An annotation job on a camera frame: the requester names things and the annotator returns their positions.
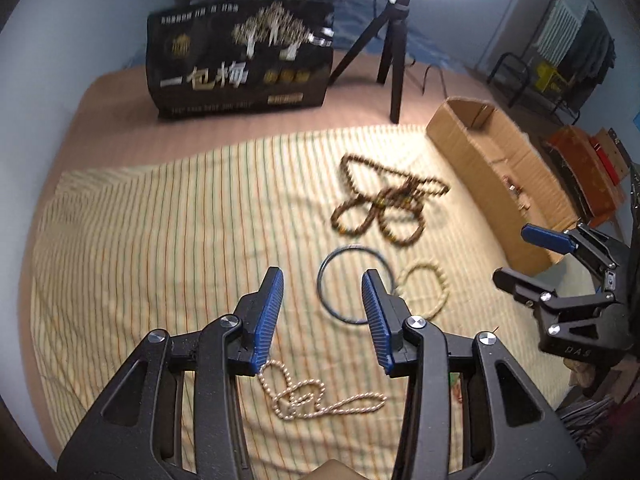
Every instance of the tree graphic on box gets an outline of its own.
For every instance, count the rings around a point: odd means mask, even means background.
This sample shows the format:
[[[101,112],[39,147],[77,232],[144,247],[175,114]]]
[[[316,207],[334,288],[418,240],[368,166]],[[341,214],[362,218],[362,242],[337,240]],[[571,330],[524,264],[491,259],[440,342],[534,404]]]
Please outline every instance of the tree graphic on box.
[[[232,37],[237,44],[246,45],[246,56],[253,59],[255,45],[267,41],[269,46],[284,45],[280,59],[293,61],[302,43],[309,41],[310,31],[302,20],[298,20],[287,11],[281,2],[274,2],[269,7],[258,10],[244,23],[236,25]]]

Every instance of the blue bangle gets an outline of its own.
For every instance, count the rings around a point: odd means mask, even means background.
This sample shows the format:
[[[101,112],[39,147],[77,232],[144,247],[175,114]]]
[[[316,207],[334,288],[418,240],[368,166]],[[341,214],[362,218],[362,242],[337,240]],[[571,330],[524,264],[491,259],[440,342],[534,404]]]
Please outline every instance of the blue bangle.
[[[324,261],[320,265],[320,269],[318,270],[318,278],[316,280],[316,293],[318,294],[318,299],[320,300],[320,303],[322,303],[322,306],[327,310],[329,314],[335,317],[335,319],[338,319],[341,322],[347,323],[350,325],[366,325],[369,323],[366,318],[355,319],[353,317],[344,317],[342,314],[339,314],[338,312],[336,312],[331,307],[329,302],[324,298],[324,294],[322,293],[322,277],[324,276],[324,272],[326,270],[327,265],[331,260],[333,260],[339,254],[347,253],[349,251],[363,251],[365,253],[371,254],[371,256],[375,256],[377,260],[385,268],[385,271],[389,276],[389,280],[391,281],[391,291],[393,292],[394,290],[396,290],[396,279],[394,278],[394,274],[391,271],[391,266],[389,265],[388,261],[385,260],[384,256],[382,256],[382,254],[380,254],[375,249],[371,249],[370,247],[359,245],[359,244],[350,244],[350,245],[345,245],[344,247],[338,247],[336,250],[333,250],[324,259]]]

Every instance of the striped garment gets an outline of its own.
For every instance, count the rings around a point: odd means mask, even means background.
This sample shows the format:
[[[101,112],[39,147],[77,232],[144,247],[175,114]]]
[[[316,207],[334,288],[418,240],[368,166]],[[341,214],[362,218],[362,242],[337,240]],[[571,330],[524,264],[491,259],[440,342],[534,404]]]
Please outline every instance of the striped garment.
[[[451,296],[434,322],[465,336],[500,326],[497,335],[546,398],[558,402],[569,371],[560,359],[538,352],[530,313],[494,289],[491,275],[506,264],[504,253],[424,129],[308,132],[161,166],[64,174],[38,226],[31,301],[38,369],[60,442],[69,439],[147,332],[200,330],[232,311],[243,294],[257,290],[269,266],[279,266],[286,287],[271,357],[283,361],[295,381],[322,379],[328,404],[367,391],[382,392],[388,401],[368,415],[283,422],[271,412],[257,379],[241,378],[254,474],[298,478],[335,458],[369,479],[390,477],[406,381],[384,375],[366,326],[331,318],[315,294],[319,264],[352,241],[329,223],[346,198],[337,167],[347,152],[450,183],[448,195],[427,200],[427,230],[413,247],[393,247],[377,228],[358,241],[385,254],[396,274],[417,258],[438,260]],[[354,174],[367,191],[384,185],[372,171],[360,168]],[[346,215],[344,221],[354,225],[362,219],[357,216]],[[402,218],[392,224],[401,236],[415,228]],[[360,277],[376,266],[360,253],[335,260],[324,282],[334,307],[363,317]],[[411,276],[407,289],[414,314],[429,310],[440,293],[434,277],[422,272]],[[282,389],[280,377],[268,379]],[[192,395],[193,376],[188,375],[182,414],[188,467],[193,467]],[[452,468],[460,467],[459,416],[454,409]]]

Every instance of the bolt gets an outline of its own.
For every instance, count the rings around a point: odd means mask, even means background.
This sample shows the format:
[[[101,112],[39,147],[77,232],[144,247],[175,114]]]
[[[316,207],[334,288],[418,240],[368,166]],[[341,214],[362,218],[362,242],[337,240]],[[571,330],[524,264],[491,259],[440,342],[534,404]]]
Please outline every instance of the bolt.
[[[220,318],[220,325],[224,328],[233,328],[240,320],[236,316],[232,316],[231,314],[227,314],[226,316],[222,316]]]
[[[423,328],[427,322],[422,316],[411,316],[406,319],[407,325],[411,328]]]
[[[166,339],[166,332],[161,328],[156,328],[155,330],[149,332],[149,335],[146,336],[146,339],[150,343],[161,343]]]
[[[493,332],[481,332],[478,339],[483,345],[487,346],[495,345],[495,342],[498,341],[498,338]]]

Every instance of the tripod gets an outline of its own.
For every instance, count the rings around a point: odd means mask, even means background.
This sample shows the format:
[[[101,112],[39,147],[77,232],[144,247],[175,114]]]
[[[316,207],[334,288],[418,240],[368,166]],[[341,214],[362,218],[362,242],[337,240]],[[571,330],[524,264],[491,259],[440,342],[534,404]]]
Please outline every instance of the tripod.
[[[402,83],[404,82],[404,58],[406,56],[406,17],[409,15],[409,2],[411,0],[388,0],[385,10],[369,23],[362,35],[353,44],[346,56],[342,58],[329,78],[329,85],[335,83],[340,74],[351,64],[356,56],[367,46],[388,23],[386,28],[385,46],[382,49],[380,68],[378,70],[377,82],[383,85],[393,61],[394,70],[392,72],[391,84],[391,121],[393,124],[400,122],[400,105],[402,102]]]

